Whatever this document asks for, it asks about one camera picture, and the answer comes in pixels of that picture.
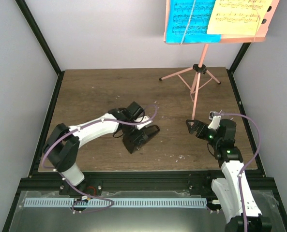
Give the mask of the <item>yellow sheet music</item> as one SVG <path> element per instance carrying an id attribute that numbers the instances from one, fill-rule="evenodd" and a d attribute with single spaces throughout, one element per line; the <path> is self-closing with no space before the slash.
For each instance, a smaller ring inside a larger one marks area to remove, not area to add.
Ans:
<path id="1" fill-rule="evenodd" d="M 271 0 L 217 0 L 207 34 L 254 36 L 271 3 Z"/>

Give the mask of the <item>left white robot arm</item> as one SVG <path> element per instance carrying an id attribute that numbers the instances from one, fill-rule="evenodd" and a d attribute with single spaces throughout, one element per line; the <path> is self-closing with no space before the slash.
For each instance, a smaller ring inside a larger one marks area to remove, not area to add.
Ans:
<path id="1" fill-rule="evenodd" d="M 49 160 L 56 172 L 69 182 L 70 189 L 76 195 L 87 191 L 85 176 L 76 163 L 79 149 L 107 134 L 115 136 L 121 132 L 122 143 L 132 154 L 149 142 L 159 132 L 160 128 L 153 124 L 137 102 L 132 102 L 126 108 L 114 108 L 97 119 L 66 126 L 58 124 L 43 146 L 43 160 Z"/>

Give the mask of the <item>pink music stand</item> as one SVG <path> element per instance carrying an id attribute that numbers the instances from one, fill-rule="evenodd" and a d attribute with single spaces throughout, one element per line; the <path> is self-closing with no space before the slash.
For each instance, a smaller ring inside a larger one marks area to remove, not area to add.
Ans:
<path id="1" fill-rule="evenodd" d="M 169 13 L 169 9 L 168 9 L 168 5 L 169 5 L 170 0 L 168 0 L 166 2 L 166 18 L 165 18 L 165 27 L 167 25 L 167 18 L 168 18 L 168 13 Z M 258 43 L 258 42 L 263 42 L 266 39 L 266 34 L 268 32 L 269 29 L 269 24 L 272 20 L 274 11 L 278 5 L 278 1 L 277 0 L 272 0 L 271 5 L 269 6 L 264 19 L 262 21 L 262 24 L 259 27 L 259 30 L 257 31 L 257 33 L 254 36 L 250 36 L 250 35 L 221 35 L 221 40 L 220 42 L 218 42 L 219 44 L 226 44 L 226 43 L 241 43 L 242 46 L 238 52 L 238 54 L 236 55 L 233 64 L 230 67 L 230 72 L 235 72 L 235 69 L 237 68 L 238 64 L 240 63 L 241 59 L 243 58 L 247 48 L 249 47 L 249 45 L 251 43 Z M 187 87 L 190 90 L 190 97 L 191 100 L 193 102 L 193 110 L 196 110 L 196 104 L 197 104 L 197 99 L 198 99 L 198 91 L 200 88 L 202 88 L 202 85 L 200 84 L 200 78 L 202 75 L 204 74 L 208 74 L 211 78 L 211 80 L 214 80 L 217 84 L 220 84 L 221 82 L 209 71 L 207 70 L 206 66 L 204 65 L 204 59 L 206 57 L 208 48 L 211 44 L 213 43 L 202 43 L 204 45 L 203 50 L 202 50 L 202 54 L 199 60 L 198 64 L 194 64 L 192 67 L 181 70 L 179 72 L 161 77 L 159 80 L 163 81 L 165 79 L 177 76 L 180 77 L 181 74 L 186 73 L 188 71 L 195 71 L 195 76 L 194 76 L 194 80 L 193 83 L 191 85 L 188 85 Z"/>

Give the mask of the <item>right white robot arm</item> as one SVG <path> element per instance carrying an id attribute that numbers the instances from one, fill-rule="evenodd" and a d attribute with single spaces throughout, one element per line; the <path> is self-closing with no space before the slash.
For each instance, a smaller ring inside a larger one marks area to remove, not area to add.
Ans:
<path id="1" fill-rule="evenodd" d="M 263 216 L 251 193 L 240 150 L 235 146 L 236 122 L 213 116 L 210 124 L 188 119 L 190 134 L 205 140 L 213 148 L 223 178 L 204 181 L 207 194 L 216 195 L 226 218 L 227 232 L 270 232 L 272 223 Z"/>

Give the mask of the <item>black metronome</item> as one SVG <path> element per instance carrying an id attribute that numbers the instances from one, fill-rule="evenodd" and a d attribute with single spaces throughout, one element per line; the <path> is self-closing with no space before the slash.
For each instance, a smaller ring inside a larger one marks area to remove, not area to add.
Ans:
<path id="1" fill-rule="evenodd" d="M 152 133 L 148 133 L 146 130 L 134 130 L 129 133 L 125 133 L 122 138 L 123 145 L 130 154 L 139 150 L 144 144 L 146 144 L 152 138 Z"/>

